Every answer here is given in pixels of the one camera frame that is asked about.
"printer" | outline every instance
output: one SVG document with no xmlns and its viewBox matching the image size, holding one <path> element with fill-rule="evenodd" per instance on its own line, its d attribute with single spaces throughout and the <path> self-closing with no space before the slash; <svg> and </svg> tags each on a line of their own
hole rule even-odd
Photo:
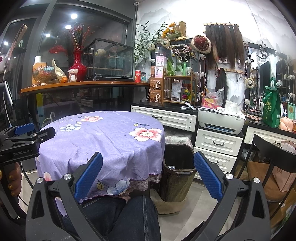
<svg viewBox="0 0 296 241">
<path fill-rule="evenodd" d="M 198 122 L 201 127 L 234 135 L 238 135 L 244 126 L 244 119 L 239 116 L 221 114 L 205 108 L 198 109 Z"/>
</svg>

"jeans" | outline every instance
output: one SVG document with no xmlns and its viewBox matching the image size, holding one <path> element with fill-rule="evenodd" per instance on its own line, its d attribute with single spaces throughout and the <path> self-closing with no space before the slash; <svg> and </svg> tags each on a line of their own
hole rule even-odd
<svg viewBox="0 0 296 241">
<path fill-rule="evenodd" d="M 85 204 L 83 211 L 107 241 L 160 241 L 158 212 L 146 196 L 127 203 L 121 198 L 101 197 Z M 67 231 L 77 234 L 68 216 L 63 222 Z"/>
</svg>

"black chair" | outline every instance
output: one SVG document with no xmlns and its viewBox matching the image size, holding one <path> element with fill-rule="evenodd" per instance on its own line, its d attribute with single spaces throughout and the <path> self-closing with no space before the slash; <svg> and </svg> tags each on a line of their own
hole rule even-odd
<svg viewBox="0 0 296 241">
<path fill-rule="evenodd" d="M 256 145 L 258 150 L 262 153 L 262 155 L 265 158 L 269 159 L 269 164 L 258 163 L 253 161 L 248 162 L 254 145 Z M 265 176 L 262 182 L 262 186 L 264 187 L 266 199 L 269 202 L 279 202 L 280 200 L 282 200 L 281 204 L 271 215 L 270 219 L 272 219 L 277 213 L 277 211 L 280 209 L 280 207 L 286 200 L 287 196 L 289 195 L 290 191 L 294 187 L 294 184 L 296 183 L 295 179 L 287 192 L 281 192 L 276 184 L 274 176 L 272 175 L 272 170 L 274 167 L 278 167 L 286 172 L 296 173 L 296 154 L 281 149 L 280 147 L 264 140 L 263 138 L 255 134 L 252 145 L 249 149 L 246 160 L 244 161 L 244 164 L 237 176 L 237 179 L 240 178 L 246 165 L 248 169 L 249 178 L 254 178 L 255 176 L 263 178 Z"/>
</svg>

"pink flower print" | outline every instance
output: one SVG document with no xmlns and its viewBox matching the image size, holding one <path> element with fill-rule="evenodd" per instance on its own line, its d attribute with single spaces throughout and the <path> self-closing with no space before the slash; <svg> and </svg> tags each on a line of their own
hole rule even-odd
<svg viewBox="0 0 296 241">
<path fill-rule="evenodd" d="M 48 182 L 48 181 L 51 181 L 52 180 L 52 176 L 48 173 L 48 172 L 45 172 L 44 173 L 44 179 Z"/>
<path fill-rule="evenodd" d="M 103 117 L 99 117 L 99 116 L 94 116 L 94 117 L 92 117 L 92 116 L 87 116 L 87 117 L 85 117 L 84 119 L 81 119 L 80 121 L 96 122 L 96 121 L 98 121 L 98 120 L 102 120 L 102 119 L 103 119 Z"/>
<path fill-rule="evenodd" d="M 161 141 L 161 135 L 159 133 L 162 133 L 162 130 L 157 128 L 151 128 L 147 130 L 144 127 L 135 128 L 135 131 L 131 131 L 129 134 L 131 136 L 134 136 L 137 141 L 147 141 L 149 139 L 154 141 Z"/>
</svg>

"floral tablecloth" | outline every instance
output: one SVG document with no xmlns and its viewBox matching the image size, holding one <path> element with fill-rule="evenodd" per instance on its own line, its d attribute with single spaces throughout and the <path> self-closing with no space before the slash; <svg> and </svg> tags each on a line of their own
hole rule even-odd
<svg viewBox="0 0 296 241">
<path fill-rule="evenodd" d="M 135 112 L 96 111 L 59 119 L 56 135 L 40 145 L 36 158 L 39 176 L 60 179 L 98 151 L 103 167 L 86 199 L 124 195 L 128 188 L 146 190 L 148 181 L 159 182 L 165 148 L 161 123 Z M 62 203 L 57 201 L 62 214 Z"/>
</svg>

